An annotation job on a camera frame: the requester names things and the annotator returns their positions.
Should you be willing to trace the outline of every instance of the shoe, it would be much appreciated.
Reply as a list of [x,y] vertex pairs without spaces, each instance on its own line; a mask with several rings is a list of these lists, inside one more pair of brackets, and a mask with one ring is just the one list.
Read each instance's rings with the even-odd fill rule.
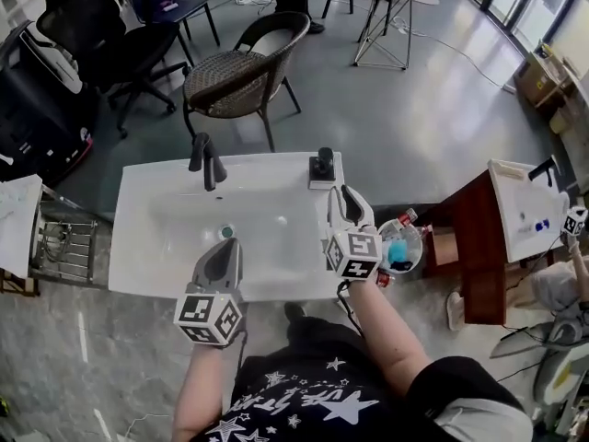
[[284,303],[284,315],[288,319],[288,322],[293,323],[296,320],[304,318],[306,313],[301,305],[289,301],[288,303]]
[[325,31],[325,27],[315,21],[311,21],[311,26],[309,26],[309,34],[319,34]]
[[448,328],[450,331],[460,331],[464,326],[464,298],[453,291],[445,300],[445,310],[448,315]]

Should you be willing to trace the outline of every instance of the gray floor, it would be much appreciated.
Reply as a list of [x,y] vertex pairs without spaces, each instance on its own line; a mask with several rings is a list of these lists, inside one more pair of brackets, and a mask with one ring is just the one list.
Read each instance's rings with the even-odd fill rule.
[[[216,6],[226,0],[212,0]],[[367,0],[355,0],[368,7]],[[309,0],[314,17],[325,0]],[[221,5],[213,10],[222,49],[230,49],[261,6]],[[264,14],[273,11],[273,5]],[[502,85],[521,56],[468,0],[416,6],[414,28],[457,47],[489,78]],[[343,154],[347,183],[371,204],[437,202],[481,173],[490,157],[537,163],[551,152],[545,123],[530,121],[514,95],[499,90],[458,52],[431,38],[414,38],[405,72],[350,67],[366,12],[333,2],[326,31],[297,48],[288,75],[303,113],[296,115],[282,90],[270,105],[278,152],[316,151],[327,145]],[[217,52],[206,17],[190,20],[195,61]],[[391,31],[385,45],[400,53],[405,36]],[[183,57],[176,45],[167,63]],[[371,49],[367,60],[381,62]],[[180,103],[182,76],[164,85]],[[222,155],[267,152],[257,115],[214,120],[194,114],[197,130],[210,133]],[[103,106],[88,158],[57,188],[82,205],[113,212],[122,168],[190,155],[191,141],[180,110],[165,114],[163,103],[143,96],[127,122],[124,141],[115,115]]]
[[[213,0],[212,6],[225,0]],[[416,8],[415,28],[459,47],[489,77],[502,84],[520,62],[500,32],[468,1],[441,0]],[[311,0],[320,15],[323,0]],[[367,6],[367,2],[357,0]],[[230,48],[261,7],[219,6],[214,10],[222,46]],[[484,170],[489,157],[538,162],[550,152],[546,127],[530,123],[517,98],[485,80],[461,55],[427,38],[414,40],[406,73],[349,66],[365,12],[347,14],[333,4],[324,34],[304,39],[289,77],[304,112],[285,93],[271,104],[279,151],[329,145],[344,155],[347,182],[372,204],[437,201]],[[191,21],[196,59],[217,51],[206,19]],[[402,48],[391,34],[390,48]],[[174,48],[170,64],[181,57]],[[181,78],[172,78],[168,90]],[[173,91],[179,100],[179,92]],[[114,117],[103,109],[92,154],[58,190],[101,212],[114,211],[125,165],[187,157],[190,139],[179,113],[143,98],[120,142]],[[224,155],[266,152],[256,116],[215,121],[194,115]],[[506,334],[498,326],[445,327],[449,281],[398,283],[386,291],[433,358],[469,355],[496,378],[536,363],[541,352],[490,360]],[[0,393],[12,417],[0,422],[6,436],[38,429],[52,440],[119,440],[133,419],[147,413],[170,416],[189,362],[191,346],[174,328],[174,303],[65,285],[41,284],[41,297],[0,299]],[[246,355],[267,354],[284,344],[282,304],[255,304],[248,313]],[[345,322],[332,303],[317,302],[309,314]],[[510,311],[508,324],[549,319],[542,313]],[[235,374],[238,348],[225,352],[225,400]],[[503,384],[528,411],[533,408],[530,369]],[[148,416],[135,424],[133,440],[169,440],[170,418]]]

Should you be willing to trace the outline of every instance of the star print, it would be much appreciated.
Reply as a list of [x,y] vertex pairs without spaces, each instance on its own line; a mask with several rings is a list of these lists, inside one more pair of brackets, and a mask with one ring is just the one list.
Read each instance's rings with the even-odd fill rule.
[[345,362],[343,360],[338,360],[338,357],[335,357],[335,360],[333,362],[328,363],[328,370],[330,368],[333,368],[337,372],[338,366],[340,366],[342,364],[345,364]]
[[227,442],[229,440],[229,437],[231,437],[232,432],[246,430],[245,427],[236,424],[236,420],[237,418],[234,417],[231,421],[219,421],[219,425],[215,429],[211,429],[206,434],[218,432],[221,436],[221,440],[223,440],[223,442]]
[[300,422],[301,420],[296,416],[296,414],[293,414],[291,417],[288,418],[288,425],[290,425],[293,429],[296,429],[298,423]]
[[360,398],[360,391],[355,391],[350,396],[348,396],[345,400],[336,402],[336,401],[320,401],[319,404],[331,411],[325,418],[324,421],[328,421],[329,419],[335,419],[336,417],[340,417],[344,421],[350,423],[351,425],[358,424],[358,413],[368,406],[372,406],[373,404],[377,404],[378,401],[370,400],[370,401],[359,401]]
[[266,375],[266,378],[268,379],[268,384],[271,387],[273,387],[274,385],[278,385],[284,377],[285,375],[281,375],[278,372],[269,373],[268,375]]
[[239,440],[239,442],[268,442],[269,439],[266,437],[260,437],[258,435],[258,429],[256,429],[254,432],[252,432],[249,437],[245,437],[242,436],[241,434],[236,434],[237,440]]

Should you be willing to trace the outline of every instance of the sink drain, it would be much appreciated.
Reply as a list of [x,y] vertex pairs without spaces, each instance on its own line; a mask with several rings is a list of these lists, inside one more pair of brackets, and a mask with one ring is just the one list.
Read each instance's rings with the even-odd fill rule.
[[229,239],[236,234],[236,229],[233,225],[223,225],[219,227],[219,239]]

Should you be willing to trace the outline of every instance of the black t-shirt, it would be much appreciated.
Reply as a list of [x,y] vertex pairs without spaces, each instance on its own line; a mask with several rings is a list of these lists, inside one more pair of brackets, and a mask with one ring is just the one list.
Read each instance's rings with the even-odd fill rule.
[[287,347],[247,359],[231,408],[192,442],[456,442],[435,418],[460,398],[497,401],[521,411],[513,395],[469,358],[434,362],[400,398],[357,349],[340,343],[321,349]]

